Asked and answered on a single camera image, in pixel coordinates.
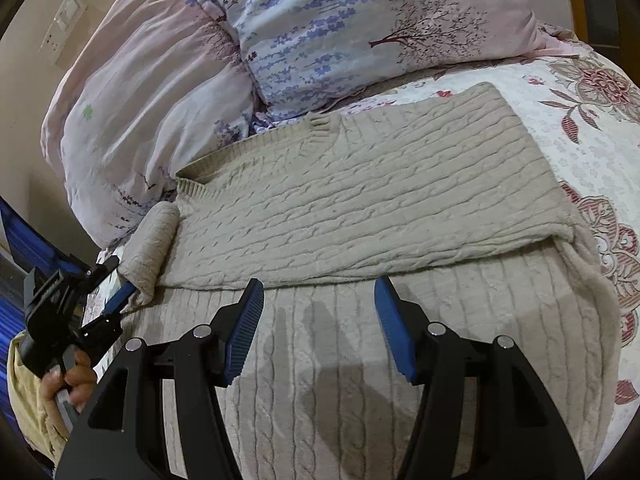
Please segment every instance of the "pink flower pattern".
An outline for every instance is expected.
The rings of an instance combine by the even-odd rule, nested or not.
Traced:
[[[542,80],[542,78],[538,77],[537,75],[523,76],[523,79],[526,79],[527,83],[529,83],[530,85],[534,85],[534,86],[544,85],[545,84],[545,82]]]
[[[638,332],[638,306],[640,306],[640,245],[638,235],[629,226],[620,224],[613,204],[603,196],[581,197],[566,182],[560,186],[576,205],[591,227],[600,253],[600,270],[611,280],[618,294],[621,319],[622,346],[633,341]],[[616,404],[634,402],[639,395],[630,380],[619,380]]]
[[[574,118],[576,110],[583,122],[600,130],[594,119],[599,117],[598,113],[587,108],[587,105],[597,107],[619,121],[640,124],[640,90],[625,75],[585,58],[558,60],[548,66],[556,76],[556,81],[571,95],[550,89],[556,97],[567,102],[553,100],[540,103],[567,110],[560,125],[572,142],[579,143],[580,126]]]

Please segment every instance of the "tree print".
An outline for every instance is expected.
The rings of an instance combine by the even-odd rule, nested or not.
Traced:
[[[402,47],[398,63],[423,68],[459,62],[480,52],[487,37],[485,12],[454,0],[390,0],[396,13],[393,31],[371,48],[395,43]]]

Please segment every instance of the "floral pillowcase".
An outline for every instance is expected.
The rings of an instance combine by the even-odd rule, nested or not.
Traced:
[[[275,120],[430,66],[570,51],[530,0],[214,1]]]

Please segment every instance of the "blue gripper pad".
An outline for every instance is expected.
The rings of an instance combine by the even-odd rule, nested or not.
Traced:
[[[242,312],[226,342],[223,375],[227,384],[231,384],[242,373],[242,367],[254,340],[255,329],[258,326],[263,306],[264,287],[260,281],[254,278],[249,282],[238,302],[238,307],[242,309]]]
[[[122,311],[129,303],[129,297],[136,291],[137,289],[132,283],[124,282],[111,299],[107,301],[102,313],[107,316],[108,314]]]
[[[402,300],[398,297],[391,280],[382,276],[376,280],[373,292],[380,325],[391,349],[398,371],[413,383],[417,377],[415,344],[398,309]]]

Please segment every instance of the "wooden headboard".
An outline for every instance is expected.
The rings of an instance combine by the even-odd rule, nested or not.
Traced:
[[[587,12],[584,7],[584,0],[571,1],[571,10],[574,16],[574,32],[581,41],[589,43],[589,31],[587,29]]]

